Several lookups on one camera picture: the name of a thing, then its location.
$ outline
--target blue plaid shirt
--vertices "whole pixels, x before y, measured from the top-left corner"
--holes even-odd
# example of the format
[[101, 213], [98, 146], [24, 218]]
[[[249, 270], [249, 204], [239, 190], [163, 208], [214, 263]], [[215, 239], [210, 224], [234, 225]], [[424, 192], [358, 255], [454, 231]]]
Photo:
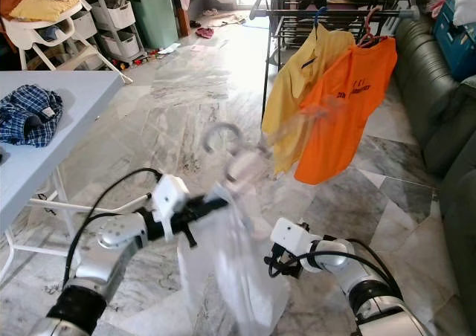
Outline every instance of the blue plaid shirt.
[[62, 116], [61, 97], [23, 85], [0, 100], [0, 142], [47, 146]]

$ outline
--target clear plastic bag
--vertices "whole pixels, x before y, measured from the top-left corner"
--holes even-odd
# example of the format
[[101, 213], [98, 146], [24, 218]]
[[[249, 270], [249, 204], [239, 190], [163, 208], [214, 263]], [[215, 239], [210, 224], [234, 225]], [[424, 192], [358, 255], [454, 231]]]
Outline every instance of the clear plastic bag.
[[270, 278], [263, 261], [271, 250], [271, 226], [261, 216], [246, 216], [246, 194], [236, 201], [217, 185], [209, 196], [214, 197], [229, 205], [190, 225], [198, 246], [190, 249], [184, 236], [178, 241], [182, 287], [196, 334], [233, 335], [238, 330], [240, 335], [269, 336], [289, 298], [287, 281]]

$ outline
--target green leather sofa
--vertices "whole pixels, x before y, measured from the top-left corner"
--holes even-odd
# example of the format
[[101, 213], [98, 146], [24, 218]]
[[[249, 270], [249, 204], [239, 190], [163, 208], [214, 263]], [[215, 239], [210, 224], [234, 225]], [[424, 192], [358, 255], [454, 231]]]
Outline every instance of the green leather sofa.
[[442, 178], [476, 130], [476, 76], [453, 79], [431, 29], [429, 19], [402, 20], [395, 75], [425, 165]]
[[476, 132], [443, 180], [440, 207], [461, 303], [476, 335]]
[[426, 168], [443, 178], [440, 207], [463, 310], [476, 335], [476, 76], [457, 82], [432, 22], [402, 20], [395, 75]]

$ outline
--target yellow shirt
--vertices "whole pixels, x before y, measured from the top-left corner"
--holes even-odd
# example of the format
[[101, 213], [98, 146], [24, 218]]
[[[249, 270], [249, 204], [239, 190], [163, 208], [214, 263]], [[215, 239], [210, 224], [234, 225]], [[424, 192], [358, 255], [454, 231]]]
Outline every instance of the yellow shirt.
[[[267, 135], [276, 134], [293, 117], [286, 134], [273, 145], [275, 174], [288, 171], [299, 160], [311, 132], [312, 121], [297, 116], [299, 103], [328, 67], [355, 44], [347, 31], [328, 31], [321, 24], [316, 30], [281, 68], [266, 104], [261, 129]], [[311, 59], [314, 62], [302, 68]]]

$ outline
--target orange t-shirt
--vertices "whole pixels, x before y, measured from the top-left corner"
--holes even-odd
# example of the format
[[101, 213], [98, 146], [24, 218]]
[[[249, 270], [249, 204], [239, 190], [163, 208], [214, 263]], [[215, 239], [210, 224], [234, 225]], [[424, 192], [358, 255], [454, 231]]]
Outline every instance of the orange t-shirt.
[[395, 64], [393, 38], [371, 48], [354, 45], [317, 81], [300, 104], [302, 111], [321, 116], [300, 157], [297, 180], [318, 184], [347, 168], [369, 115], [384, 99]]

